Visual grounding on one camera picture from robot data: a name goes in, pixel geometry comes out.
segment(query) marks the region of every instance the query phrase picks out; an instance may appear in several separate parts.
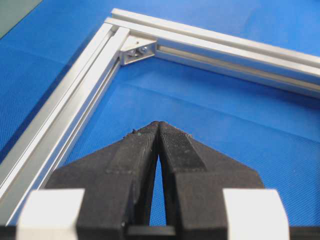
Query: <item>bolt head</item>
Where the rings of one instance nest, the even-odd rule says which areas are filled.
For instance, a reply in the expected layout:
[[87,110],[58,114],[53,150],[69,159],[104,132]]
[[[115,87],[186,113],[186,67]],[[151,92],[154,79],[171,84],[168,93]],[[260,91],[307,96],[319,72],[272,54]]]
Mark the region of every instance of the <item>bolt head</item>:
[[141,54],[146,54],[148,52],[148,47],[147,46],[142,46],[142,47],[139,47],[138,51],[141,53]]

